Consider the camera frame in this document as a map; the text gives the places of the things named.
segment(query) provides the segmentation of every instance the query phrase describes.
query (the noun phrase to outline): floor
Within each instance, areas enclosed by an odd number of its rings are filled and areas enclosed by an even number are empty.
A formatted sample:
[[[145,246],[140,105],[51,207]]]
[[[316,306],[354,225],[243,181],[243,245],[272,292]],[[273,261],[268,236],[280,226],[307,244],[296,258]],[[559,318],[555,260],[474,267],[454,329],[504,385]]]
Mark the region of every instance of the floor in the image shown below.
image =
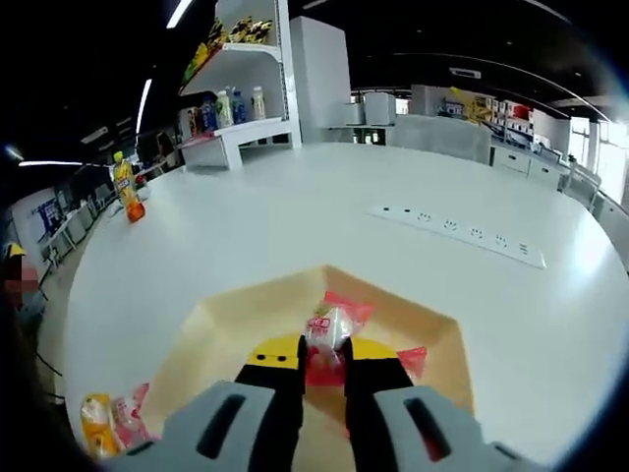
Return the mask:
[[[68,254],[59,269],[56,272],[49,272],[41,284],[41,289],[48,297],[48,302],[39,328],[37,351],[45,362],[61,374],[64,372],[64,332],[70,289],[81,257],[98,221],[96,220],[92,225],[84,240],[77,246],[77,250]],[[64,396],[63,380],[39,359],[37,359],[37,369],[44,391]]]

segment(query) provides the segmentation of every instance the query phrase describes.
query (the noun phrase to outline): black ceiling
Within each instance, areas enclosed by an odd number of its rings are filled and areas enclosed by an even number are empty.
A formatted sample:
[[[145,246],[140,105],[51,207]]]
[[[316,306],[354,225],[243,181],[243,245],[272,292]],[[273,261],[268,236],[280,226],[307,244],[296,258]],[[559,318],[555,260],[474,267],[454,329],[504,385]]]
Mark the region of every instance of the black ceiling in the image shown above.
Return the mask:
[[[215,1],[195,0],[180,24],[166,29],[177,3],[6,6],[3,145],[15,146],[26,159],[90,161],[112,139],[117,147],[135,137],[148,78],[152,87],[143,131],[173,121],[182,105],[177,89],[183,71],[207,35]],[[571,92],[584,97],[618,93],[609,64],[616,75],[629,70],[624,41],[616,36],[625,29],[624,13],[618,11],[620,4],[607,0],[596,8],[592,2],[580,7],[556,0],[389,0],[385,6],[328,0],[304,10],[309,3],[289,0],[291,17],[309,16],[346,32],[353,88],[457,86],[542,107],[574,98]],[[483,78],[457,79],[449,67],[479,70]],[[597,116],[583,106],[560,111]],[[81,143],[102,126],[112,133],[91,145]],[[129,127],[122,136],[113,131]]]

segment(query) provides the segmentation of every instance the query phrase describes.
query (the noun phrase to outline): wooden tray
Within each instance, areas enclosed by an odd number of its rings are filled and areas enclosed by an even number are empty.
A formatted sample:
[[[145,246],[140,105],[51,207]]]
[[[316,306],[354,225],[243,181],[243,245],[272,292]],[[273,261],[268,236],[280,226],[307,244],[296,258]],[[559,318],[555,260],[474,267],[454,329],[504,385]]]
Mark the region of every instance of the wooden tray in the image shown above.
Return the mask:
[[[428,356],[418,384],[430,385],[473,411],[472,388],[458,324],[332,266],[208,297],[188,316],[151,382],[143,405],[148,430],[218,380],[233,380],[248,354],[271,337],[303,331],[325,290],[374,307],[360,336],[395,350],[424,346]],[[340,387],[309,387],[294,470],[353,470]]]

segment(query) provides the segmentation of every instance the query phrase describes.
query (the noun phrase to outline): blue bottle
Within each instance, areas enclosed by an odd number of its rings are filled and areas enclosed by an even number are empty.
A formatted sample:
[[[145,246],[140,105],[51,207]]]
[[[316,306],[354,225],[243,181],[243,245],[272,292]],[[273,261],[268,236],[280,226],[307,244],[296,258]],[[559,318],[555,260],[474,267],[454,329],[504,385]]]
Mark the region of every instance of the blue bottle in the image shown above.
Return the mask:
[[[247,122],[247,108],[245,106],[245,100],[240,94],[239,90],[234,90],[234,98],[232,100],[232,109],[234,112],[234,124]]]
[[[203,120],[203,130],[216,131],[218,129],[218,124],[216,122],[216,107],[209,96],[206,96],[203,99],[203,105],[200,108],[200,113]]]

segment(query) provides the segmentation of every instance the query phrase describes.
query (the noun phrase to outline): white counter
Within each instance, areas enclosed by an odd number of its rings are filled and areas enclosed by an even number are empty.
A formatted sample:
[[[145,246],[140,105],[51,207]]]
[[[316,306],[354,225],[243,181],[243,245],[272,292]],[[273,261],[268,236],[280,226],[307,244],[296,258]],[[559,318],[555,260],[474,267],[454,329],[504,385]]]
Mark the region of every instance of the white counter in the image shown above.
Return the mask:
[[[546,268],[367,214],[385,203],[521,236]],[[84,395],[150,381],[199,299],[320,264],[458,320],[486,440],[537,461],[581,437],[623,367],[629,280],[577,202],[474,162],[326,144],[213,176],[175,170],[138,223],[99,223],[68,306],[75,434]]]

